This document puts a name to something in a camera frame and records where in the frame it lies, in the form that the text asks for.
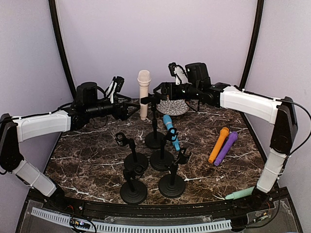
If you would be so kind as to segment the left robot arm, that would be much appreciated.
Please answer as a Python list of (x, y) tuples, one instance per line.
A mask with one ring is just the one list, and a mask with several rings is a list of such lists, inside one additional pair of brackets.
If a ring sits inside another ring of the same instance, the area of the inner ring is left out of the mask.
[(72, 103), (52, 112), (29, 116), (3, 114), (0, 118), (0, 167), (50, 198), (50, 205), (57, 211), (65, 211), (69, 202), (62, 196), (62, 189), (24, 158), (19, 144), (46, 134), (79, 130), (96, 117), (111, 115), (114, 119), (127, 120), (140, 106), (131, 104), (129, 97), (120, 94), (123, 83), (124, 78), (120, 76), (114, 77), (106, 90), (95, 82), (83, 83), (77, 87)]

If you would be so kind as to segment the black stand of beige microphone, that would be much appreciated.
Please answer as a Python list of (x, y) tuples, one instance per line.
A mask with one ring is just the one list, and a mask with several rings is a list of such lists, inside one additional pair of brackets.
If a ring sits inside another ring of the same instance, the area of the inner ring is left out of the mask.
[(157, 105), (160, 104), (160, 98), (155, 94), (148, 94), (147, 97), (143, 97), (140, 101), (142, 104), (151, 103), (151, 110), (153, 113), (152, 127), (153, 131), (146, 135), (145, 145), (153, 150), (160, 149), (161, 139), (164, 137), (164, 134), (157, 131)]

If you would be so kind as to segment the black stand of blue microphone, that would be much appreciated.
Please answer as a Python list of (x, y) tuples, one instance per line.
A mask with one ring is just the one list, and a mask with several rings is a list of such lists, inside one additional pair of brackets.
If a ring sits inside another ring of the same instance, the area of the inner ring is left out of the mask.
[(169, 165), (166, 165), (170, 173), (164, 175), (158, 183), (160, 193), (167, 198), (178, 198), (186, 189), (185, 181), (181, 176), (177, 175), (179, 165), (185, 165), (192, 155), (191, 151), (189, 153), (186, 153), (186, 151), (187, 148), (180, 149), (177, 158)]

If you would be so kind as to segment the purple microphone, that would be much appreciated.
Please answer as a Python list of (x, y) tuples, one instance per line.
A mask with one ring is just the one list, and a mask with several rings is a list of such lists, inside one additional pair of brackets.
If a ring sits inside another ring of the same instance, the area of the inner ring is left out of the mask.
[(229, 152), (229, 150), (231, 149), (231, 147), (233, 146), (233, 144), (236, 142), (237, 139), (238, 139), (237, 132), (232, 132), (229, 134), (225, 145), (223, 146), (223, 148), (221, 149), (221, 151), (219, 152), (218, 156), (216, 157), (213, 163), (215, 166), (219, 166), (222, 163), (223, 159), (225, 158), (225, 156), (227, 155), (227, 153)]

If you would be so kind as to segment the black stand of mint microphone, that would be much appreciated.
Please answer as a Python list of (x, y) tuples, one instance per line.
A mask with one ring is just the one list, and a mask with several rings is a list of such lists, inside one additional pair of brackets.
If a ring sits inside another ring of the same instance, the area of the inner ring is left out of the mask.
[(153, 152), (150, 157), (150, 165), (157, 171), (167, 171), (168, 165), (170, 165), (174, 160), (173, 154), (165, 150), (167, 141), (172, 142), (172, 136), (178, 135), (177, 128), (173, 127), (173, 130), (176, 130), (175, 133), (168, 131), (167, 134), (161, 139), (160, 150)]

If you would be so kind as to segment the black stand of orange microphone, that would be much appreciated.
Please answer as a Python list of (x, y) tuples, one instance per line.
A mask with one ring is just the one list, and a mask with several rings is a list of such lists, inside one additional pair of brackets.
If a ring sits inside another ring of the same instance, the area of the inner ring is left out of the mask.
[(139, 167), (138, 171), (144, 172), (148, 168), (149, 161), (144, 154), (136, 152), (136, 144), (134, 139), (127, 138), (122, 132), (116, 133), (115, 137), (115, 140), (120, 147), (125, 147), (128, 145), (131, 149), (131, 153), (124, 159), (123, 164), (125, 169), (133, 170)]

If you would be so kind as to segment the mint green microphone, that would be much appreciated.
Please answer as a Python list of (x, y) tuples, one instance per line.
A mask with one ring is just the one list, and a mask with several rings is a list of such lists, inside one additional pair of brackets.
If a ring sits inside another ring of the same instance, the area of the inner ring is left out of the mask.
[(244, 190), (233, 192), (233, 193), (227, 195), (225, 197), (225, 199), (226, 200), (236, 200), (236, 199), (240, 199), (240, 198), (244, 198), (244, 197), (250, 196), (252, 194), (254, 188), (255, 187), (252, 186), (252, 187), (244, 189)]

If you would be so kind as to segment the orange microphone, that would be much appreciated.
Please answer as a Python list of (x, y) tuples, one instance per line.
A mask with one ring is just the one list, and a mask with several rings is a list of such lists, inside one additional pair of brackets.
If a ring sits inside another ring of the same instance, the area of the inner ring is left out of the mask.
[(214, 163), (215, 159), (217, 158), (220, 150), (221, 150), (221, 147), (224, 143), (224, 141), (226, 140), (226, 138), (228, 137), (229, 135), (229, 128), (228, 127), (223, 127), (221, 130), (220, 130), (220, 135), (217, 139), (217, 142), (208, 158), (208, 162), (209, 163)]

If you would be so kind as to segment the black stand of purple microphone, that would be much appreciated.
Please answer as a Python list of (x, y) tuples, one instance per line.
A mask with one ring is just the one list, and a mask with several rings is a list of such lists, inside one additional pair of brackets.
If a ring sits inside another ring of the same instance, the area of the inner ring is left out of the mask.
[(133, 169), (124, 169), (123, 177), (126, 182), (121, 186), (121, 199), (132, 205), (137, 205), (144, 202), (147, 198), (147, 187), (140, 181), (144, 174), (142, 165), (136, 165)]

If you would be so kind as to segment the beige microphone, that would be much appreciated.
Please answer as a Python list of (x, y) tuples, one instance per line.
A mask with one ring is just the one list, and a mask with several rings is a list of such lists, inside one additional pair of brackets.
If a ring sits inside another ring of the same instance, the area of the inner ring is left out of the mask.
[[(138, 84), (139, 84), (139, 99), (144, 97), (148, 97), (149, 94), (149, 86), (151, 82), (151, 74), (148, 70), (141, 70), (138, 73)], [(145, 120), (147, 118), (148, 113), (148, 104), (140, 104), (140, 119)]]

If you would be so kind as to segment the blue microphone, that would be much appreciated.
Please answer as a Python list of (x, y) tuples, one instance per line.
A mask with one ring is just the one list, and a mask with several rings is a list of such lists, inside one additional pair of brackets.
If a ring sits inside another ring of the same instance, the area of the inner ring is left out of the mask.
[[(169, 132), (175, 133), (176, 130), (173, 130), (173, 121), (169, 115), (163, 116), (163, 122)], [(172, 136), (172, 144), (175, 147), (176, 151), (180, 151), (180, 144), (177, 135)]]

